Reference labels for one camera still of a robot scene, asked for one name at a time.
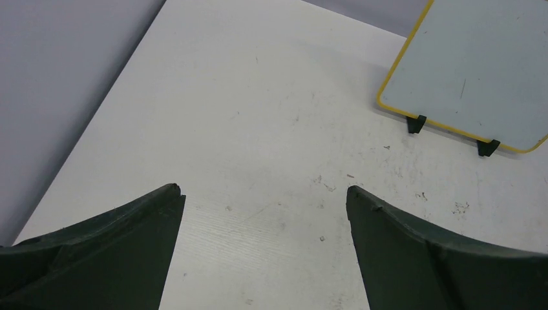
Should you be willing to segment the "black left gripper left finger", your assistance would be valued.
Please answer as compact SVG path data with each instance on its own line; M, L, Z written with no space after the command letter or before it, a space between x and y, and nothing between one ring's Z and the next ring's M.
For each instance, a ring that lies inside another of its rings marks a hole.
M174 183L1 249L2 309L158 309L182 221Z

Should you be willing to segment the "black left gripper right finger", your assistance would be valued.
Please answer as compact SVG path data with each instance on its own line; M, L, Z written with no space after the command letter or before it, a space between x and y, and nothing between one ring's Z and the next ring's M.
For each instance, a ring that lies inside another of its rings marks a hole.
M546 309L547 255L444 229L358 187L346 212L371 309Z

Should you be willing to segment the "yellow framed small whiteboard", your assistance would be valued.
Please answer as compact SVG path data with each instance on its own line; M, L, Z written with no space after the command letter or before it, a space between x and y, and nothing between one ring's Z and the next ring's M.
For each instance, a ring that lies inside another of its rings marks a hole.
M547 2L430 1L377 102L512 152L535 150L547 139Z

